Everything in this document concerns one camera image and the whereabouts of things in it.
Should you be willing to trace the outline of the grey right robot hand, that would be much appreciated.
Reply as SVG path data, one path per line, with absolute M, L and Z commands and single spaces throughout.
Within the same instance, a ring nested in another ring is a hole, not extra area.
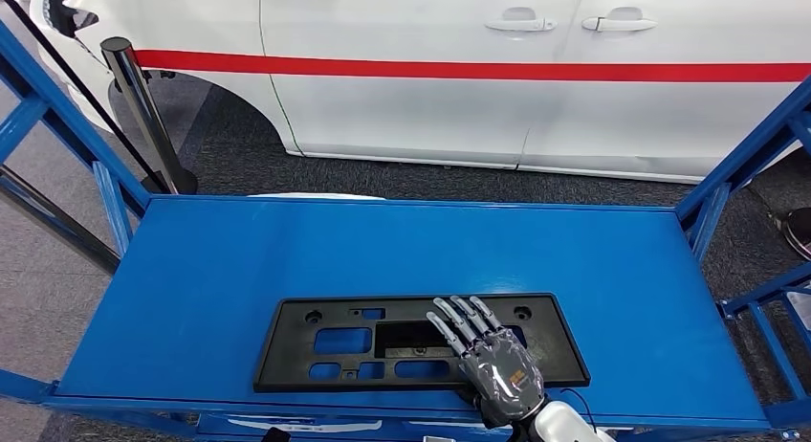
M 488 428 L 509 426 L 537 412 L 545 400 L 535 358 L 515 333 L 476 296 L 434 298 L 427 320 L 445 338 L 475 390 L 472 404 Z

